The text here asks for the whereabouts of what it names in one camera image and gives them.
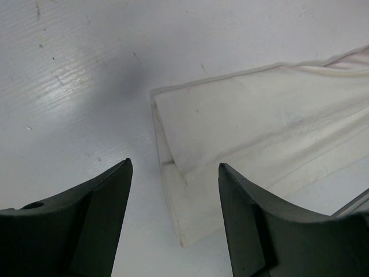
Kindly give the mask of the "white t shirt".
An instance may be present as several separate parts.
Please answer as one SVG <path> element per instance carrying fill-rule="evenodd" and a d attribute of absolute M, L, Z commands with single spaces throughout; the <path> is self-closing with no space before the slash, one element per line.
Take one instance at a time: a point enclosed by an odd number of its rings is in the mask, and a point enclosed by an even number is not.
<path fill-rule="evenodd" d="M 368 157 L 368 50 L 152 96 L 168 210 L 182 247 L 223 228 L 218 167 L 285 197 Z"/>

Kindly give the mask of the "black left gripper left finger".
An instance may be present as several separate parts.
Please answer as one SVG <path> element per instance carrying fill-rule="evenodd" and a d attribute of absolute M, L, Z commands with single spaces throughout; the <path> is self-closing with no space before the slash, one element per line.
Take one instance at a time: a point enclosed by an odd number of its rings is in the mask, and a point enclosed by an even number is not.
<path fill-rule="evenodd" d="M 133 165 L 20 209 L 1 211 L 2 276 L 111 276 Z"/>

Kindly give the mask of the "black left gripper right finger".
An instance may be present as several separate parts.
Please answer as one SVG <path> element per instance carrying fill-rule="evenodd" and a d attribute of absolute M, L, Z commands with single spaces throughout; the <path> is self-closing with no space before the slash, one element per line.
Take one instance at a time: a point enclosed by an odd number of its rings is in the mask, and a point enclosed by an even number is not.
<path fill-rule="evenodd" d="M 304 209 L 225 163 L 218 182 L 234 276 L 368 275 L 368 212 Z"/>

